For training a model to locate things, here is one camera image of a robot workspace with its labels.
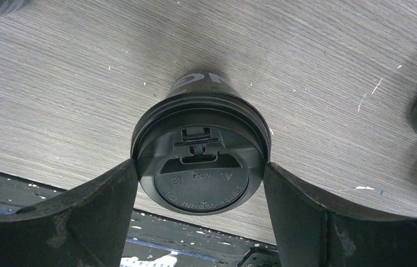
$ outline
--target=gray wooden tabletop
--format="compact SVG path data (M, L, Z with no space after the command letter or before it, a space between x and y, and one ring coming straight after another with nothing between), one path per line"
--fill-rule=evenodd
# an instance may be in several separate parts
M226 73L261 111L274 162L417 216L417 0L32 0L0 18L0 171L66 189L92 179L129 157L140 116L194 68ZM263 194L214 216L141 189L135 206L274 243Z

